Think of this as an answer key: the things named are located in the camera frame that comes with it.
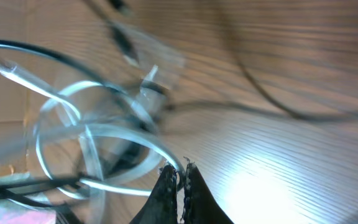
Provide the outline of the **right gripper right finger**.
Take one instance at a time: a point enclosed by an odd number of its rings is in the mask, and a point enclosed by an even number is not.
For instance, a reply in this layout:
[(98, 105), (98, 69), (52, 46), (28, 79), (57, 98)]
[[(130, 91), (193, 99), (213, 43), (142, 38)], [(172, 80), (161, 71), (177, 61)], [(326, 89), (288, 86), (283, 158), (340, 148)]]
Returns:
[(185, 198), (182, 220), (185, 224), (233, 224), (215, 201), (197, 165), (186, 157)]

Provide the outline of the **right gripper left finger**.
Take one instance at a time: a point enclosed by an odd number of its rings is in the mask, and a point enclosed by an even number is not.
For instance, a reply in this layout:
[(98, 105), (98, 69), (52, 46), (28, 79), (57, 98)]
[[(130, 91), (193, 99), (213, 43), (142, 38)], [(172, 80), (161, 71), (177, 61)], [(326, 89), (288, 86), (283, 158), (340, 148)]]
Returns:
[(172, 165), (166, 165), (145, 205), (130, 224), (177, 224), (177, 176)]

